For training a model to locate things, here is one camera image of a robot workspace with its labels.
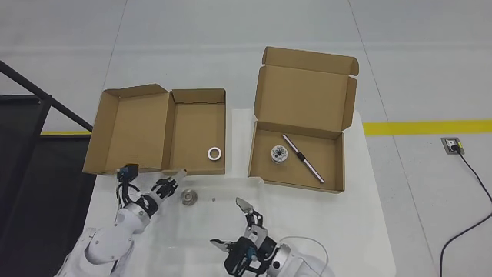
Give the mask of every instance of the cardboard box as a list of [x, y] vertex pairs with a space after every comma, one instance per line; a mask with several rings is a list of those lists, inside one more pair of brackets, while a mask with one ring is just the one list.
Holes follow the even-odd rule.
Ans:
[[[268, 183], [343, 192], [344, 133], [351, 126], [356, 58], [267, 47], [258, 76], [250, 176]], [[286, 134], [325, 180], [321, 184], [282, 138]], [[271, 160], [283, 145], [288, 158]]]
[[[222, 157], [211, 161], [208, 150]], [[84, 172], [115, 173], [128, 163], [141, 171], [225, 173], [225, 90], [160, 85], [104, 90]]]

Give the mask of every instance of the table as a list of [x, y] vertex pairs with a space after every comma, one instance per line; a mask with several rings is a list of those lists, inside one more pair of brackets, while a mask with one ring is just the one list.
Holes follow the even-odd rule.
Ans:
[[[228, 109], [225, 177], [246, 177], [254, 115], [251, 109]], [[265, 186], [268, 211], [262, 212], [273, 239], [308, 236], [321, 242], [330, 254], [330, 268], [341, 277], [394, 277], [396, 268], [361, 117], [354, 112], [345, 131], [346, 191], [339, 195]], [[141, 175], [139, 185], [151, 185], [158, 174]], [[110, 225], [115, 217], [115, 179], [100, 175], [95, 183], [86, 227]], [[163, 249], [155, 244], [158, 225], [136, 237], [127, 275], [226, 276], [221, 262], [226, 255], [214, 249]], [[324, 259], [312, 242], [289, 243], [304, 253]]]

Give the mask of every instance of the yellow stripe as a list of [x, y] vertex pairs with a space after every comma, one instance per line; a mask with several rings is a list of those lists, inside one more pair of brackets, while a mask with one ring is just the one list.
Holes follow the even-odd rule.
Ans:
[[492, 120], [365, 122], [366, 136], [472, 134], [492, 132]]
[[41, 136], [53, 136], [53, 135], [90, 135], [90, 131], [67, 131], [67, 132], [42, 132]]

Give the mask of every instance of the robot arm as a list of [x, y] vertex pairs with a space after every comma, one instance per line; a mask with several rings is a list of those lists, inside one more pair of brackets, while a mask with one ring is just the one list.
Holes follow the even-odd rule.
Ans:
[[118, 210], [112, 226], [98, 231], [87, 229], [82, 233], [58, 276], [99, 275], [101, 267], [97, 266], [108, 263], [114, 263], [111, 276], [120, 275], [133, 250], [133, 235], [145, 230], [159, 205], [175, 193], [176, 180], [184, 177], [186, 171], [181, 170], [173, 178], [159, 179], [149, 193], [133, 202], [128, 197], [128, 185], [137, 175], [138, 165], [127, 165], [118, 171], [125, 206]]
[[220, 239], [210, 241], [228, 253], [224, 267], [229, 275], [241, 277], [249, 271], [256, 276], [266, 273], [270, 277], [334, 276], [327, 267], [328, 258], [326, 262], [322, 262], [318, 258], [297, 252], [292, 245], [276, 243], [263, 227], [263, 216], [252, 205], [240, 198], [236, 198], [236, 204], [246, 216], [244, 235], [236, 242], [224, 242]]

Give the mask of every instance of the electrical outlet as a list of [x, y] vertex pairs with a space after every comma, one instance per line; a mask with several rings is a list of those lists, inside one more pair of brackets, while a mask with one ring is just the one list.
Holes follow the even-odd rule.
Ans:
[[458, 137], [443, 137], [440, 140], [443, 142], [444, 150], [446, 150], [447, 154], [458, 154], [458, 152], [453, 151], [453, 149], [451, 148], [453, 145], [458, 145], [460, 147], [461, 154], [464, 154], [463, 146]]

